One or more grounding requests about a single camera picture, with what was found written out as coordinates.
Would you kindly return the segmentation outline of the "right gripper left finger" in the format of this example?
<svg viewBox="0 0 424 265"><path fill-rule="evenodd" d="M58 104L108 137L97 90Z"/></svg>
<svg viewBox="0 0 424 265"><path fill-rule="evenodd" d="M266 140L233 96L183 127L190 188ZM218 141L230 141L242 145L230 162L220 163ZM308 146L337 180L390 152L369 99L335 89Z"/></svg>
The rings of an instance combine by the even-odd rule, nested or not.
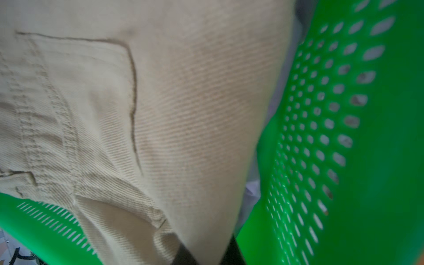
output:
<svg viewBox="0 0 424 265"><path fill-rule="evenodd" d="M192 254L181 244L171 265L198 265Z"/></svg>

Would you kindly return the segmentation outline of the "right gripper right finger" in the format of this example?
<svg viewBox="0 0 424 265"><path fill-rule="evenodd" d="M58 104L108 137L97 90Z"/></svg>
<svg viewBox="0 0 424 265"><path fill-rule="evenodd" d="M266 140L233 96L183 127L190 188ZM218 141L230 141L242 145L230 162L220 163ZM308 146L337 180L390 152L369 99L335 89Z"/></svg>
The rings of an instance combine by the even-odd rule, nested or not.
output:
<svg viewBox="0 0 424 265"><path fill-rule="evenodd" d="M234 235L230 240L220 265L246 265Z"/></svg>

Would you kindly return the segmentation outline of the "green plastic basket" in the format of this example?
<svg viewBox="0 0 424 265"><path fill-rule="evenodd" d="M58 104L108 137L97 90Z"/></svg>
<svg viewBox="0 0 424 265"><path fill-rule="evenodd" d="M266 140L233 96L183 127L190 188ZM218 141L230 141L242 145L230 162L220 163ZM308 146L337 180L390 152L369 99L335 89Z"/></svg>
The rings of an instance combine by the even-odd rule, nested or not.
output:
<svg viewBox="0 0 424 265"><path fill-rule="evenodd" d="M233 230L247 265L424 260L423 1L294 1ZM1 192L49 265L105 265L59 205Z"/></svg>

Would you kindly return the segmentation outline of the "beige pants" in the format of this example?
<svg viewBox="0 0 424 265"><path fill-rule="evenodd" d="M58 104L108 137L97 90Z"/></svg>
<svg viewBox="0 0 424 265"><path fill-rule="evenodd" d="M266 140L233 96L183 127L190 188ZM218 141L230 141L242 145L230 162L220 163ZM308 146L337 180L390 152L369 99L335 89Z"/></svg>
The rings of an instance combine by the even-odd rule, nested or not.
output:
<svg viewBox="0 0 424 265"><path fill-rule="evenodd" d="M2 1L1 192L59 205L106 265L217 265L294 1Z"/></svg>

